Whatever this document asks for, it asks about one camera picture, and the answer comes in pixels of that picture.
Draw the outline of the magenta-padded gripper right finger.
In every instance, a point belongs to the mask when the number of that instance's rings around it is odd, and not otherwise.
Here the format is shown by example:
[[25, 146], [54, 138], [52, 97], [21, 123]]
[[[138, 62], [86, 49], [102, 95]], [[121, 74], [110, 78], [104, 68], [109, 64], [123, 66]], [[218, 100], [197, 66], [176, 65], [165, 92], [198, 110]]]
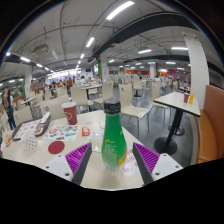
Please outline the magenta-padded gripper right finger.
[[133, 154], [145, 185], [182, 169], [167, 153], [158, 154], [138, 143], [133, 144]]

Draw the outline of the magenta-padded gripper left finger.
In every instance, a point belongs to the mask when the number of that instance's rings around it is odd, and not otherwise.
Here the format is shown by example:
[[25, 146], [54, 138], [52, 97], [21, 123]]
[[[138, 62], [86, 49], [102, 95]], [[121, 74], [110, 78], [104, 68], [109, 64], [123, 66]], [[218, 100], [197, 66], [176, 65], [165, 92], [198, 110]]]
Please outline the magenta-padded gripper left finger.
[[92, 154], [92, 144], [87, 143], [63, 155], [51, 159], [43, 169], [65, 180], [80, 185]]

